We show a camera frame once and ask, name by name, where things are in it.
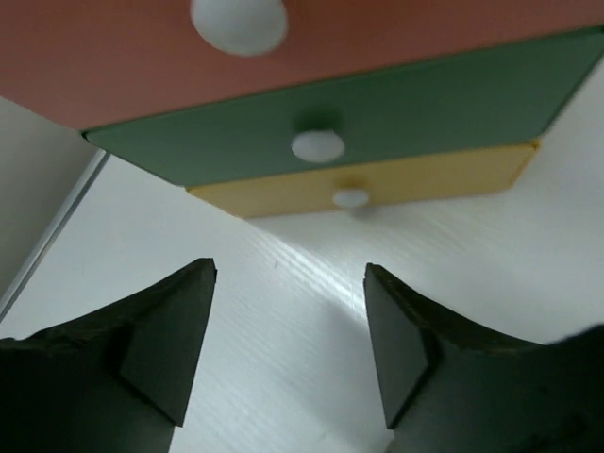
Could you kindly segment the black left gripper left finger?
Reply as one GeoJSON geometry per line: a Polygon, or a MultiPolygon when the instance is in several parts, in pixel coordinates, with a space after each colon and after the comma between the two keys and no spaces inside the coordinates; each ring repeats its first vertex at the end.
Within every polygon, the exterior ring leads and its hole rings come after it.
{"type": "Polygon", "coordinates": [[[74,320],[1,342],[5,452],[166,452],[184,423],[216,284],[198,259],[74,320]]]}

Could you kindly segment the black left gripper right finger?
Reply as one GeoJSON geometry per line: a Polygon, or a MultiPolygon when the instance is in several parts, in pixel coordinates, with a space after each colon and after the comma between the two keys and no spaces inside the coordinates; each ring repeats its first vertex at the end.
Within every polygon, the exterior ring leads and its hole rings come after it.
{"type": "Polygon", "coordinates": [[[363,289],[396,451],[602,450],[602,326],[536,344],[463,317],[376,264],[363,289]]]}

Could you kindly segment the green drawer box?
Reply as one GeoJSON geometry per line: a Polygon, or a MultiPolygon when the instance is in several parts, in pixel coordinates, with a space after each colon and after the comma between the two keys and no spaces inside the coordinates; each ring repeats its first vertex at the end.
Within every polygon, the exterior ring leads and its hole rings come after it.
{"type": "Polygon", "coordinates": [[[321,80],[86,130],[178,186],[308,171],[294,138],[333,131],[341,165],[542,135],[603,55],[601,27],[321,80]]]}

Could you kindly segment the orange drawer box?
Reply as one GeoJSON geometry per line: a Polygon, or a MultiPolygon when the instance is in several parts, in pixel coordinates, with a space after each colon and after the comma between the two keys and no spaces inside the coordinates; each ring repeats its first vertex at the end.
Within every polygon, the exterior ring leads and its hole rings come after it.
{"type": "Polygon", "coordinates": [[[289,1],[274,51],[228,55],[186,1],[5,1],[1,93],[83,130],[601,25],[599,1],[289,1]]]}

